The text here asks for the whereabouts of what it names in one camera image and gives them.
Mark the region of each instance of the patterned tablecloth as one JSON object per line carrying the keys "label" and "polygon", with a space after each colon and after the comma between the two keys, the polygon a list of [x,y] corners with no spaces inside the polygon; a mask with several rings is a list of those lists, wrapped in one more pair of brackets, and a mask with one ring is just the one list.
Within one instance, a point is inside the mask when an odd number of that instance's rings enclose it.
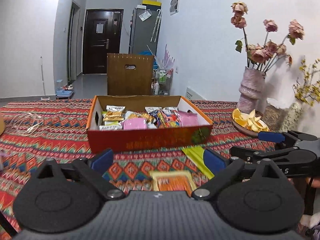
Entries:
{"label": "patterned tablecloth", "polygon": [[[239,133],[231,123],[235,102],[193,101],[209,118],[214,128],[210,140],[202,145],[228,157],[228,149],[242,146],[257,150],[273,150],[273,144],[262,142]],[[0,136],[0,151],[7,154],[4,171],[0,174],[1,212],[18,230],[12,212],[12,203],[30,174],[46,158],[53,157],[67,163],[79,157],[92,156],[85,126],[92,104],[91,99],[33,101],[9,103],[0,108],[6,122],[6,130]],[[17,115],[33,112],[44,118],[44,125],[28,137],[17,135],[11,128],[11,120]],[[188,170],[197,186],[207,181],[196,166],[183,154],[181,148],[156,149],[140,152],[116,153],[114,163],[103,177],[128,192],[150,190],[150,170]],[[9,236],[0,231],[0,239]]]}

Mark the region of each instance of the metal rack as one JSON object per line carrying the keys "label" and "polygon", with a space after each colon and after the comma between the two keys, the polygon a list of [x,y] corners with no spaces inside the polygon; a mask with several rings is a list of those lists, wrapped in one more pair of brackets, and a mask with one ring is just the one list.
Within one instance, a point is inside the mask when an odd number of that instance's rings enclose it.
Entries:
{"label": "metal rack", "polygon": [[[160,81],[160,73],[161,71],[164,72],[165,78]],[[163,70],[163,69],[154,69],[153,75],[152,75],[152,94],[155,95],[155,83],[158,81],[159,83],[159,92],[158,96],[169,96],[171,91],[171,85],[172,85],[172,75],[173,75],[173,69],[171,70]]]}

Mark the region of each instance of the plate of fruit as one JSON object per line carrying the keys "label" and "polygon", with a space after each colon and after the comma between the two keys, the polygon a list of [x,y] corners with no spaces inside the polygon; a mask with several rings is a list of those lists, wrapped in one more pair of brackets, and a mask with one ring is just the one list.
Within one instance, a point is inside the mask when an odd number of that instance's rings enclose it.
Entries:
{"label": "plate of fruit", "polygon": [[242,113],[238,108],[232,112],[233,125],[244,134],[257,137],[261,131],[270,132],[269,127],[261,120],[261,116],[256,116],[256,110],[250,114]]}

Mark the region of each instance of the gray refrigerator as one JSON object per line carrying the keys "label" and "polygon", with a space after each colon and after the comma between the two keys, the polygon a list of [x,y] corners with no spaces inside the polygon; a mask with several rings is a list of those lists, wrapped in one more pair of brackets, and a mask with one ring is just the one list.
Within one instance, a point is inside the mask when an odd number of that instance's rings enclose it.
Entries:
{"label": "gray refrigerator", "polygon": [[129,54],[140,54],[143,51],[149,51],[147,45],[151,49],[153,54],[156,54],[158,37],[154,34],[152,42],[152,32],[156,24],[156,18],[158,16],[157,11],[151,11],[152,16],[142,21],[139,17],[142,13],[145,12],[145,9],[134,9],[132,16],[132,27],[130,33],[130,45],[129,45]]}

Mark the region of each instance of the metal screw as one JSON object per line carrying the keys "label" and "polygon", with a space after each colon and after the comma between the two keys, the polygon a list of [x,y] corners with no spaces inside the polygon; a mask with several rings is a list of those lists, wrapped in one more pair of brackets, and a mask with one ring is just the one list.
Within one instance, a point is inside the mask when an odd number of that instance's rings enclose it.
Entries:
{"label": "metal screw", "polygon": [[107,196],[111,198],[119,198],[121,197],[123,192],[119,189],[111,189],[108,191]]}
{"label": "metal screw", "polygon": [[210,191],[205,188],[198,188],[194,191],[197,197],[207,197],[210,195]]}

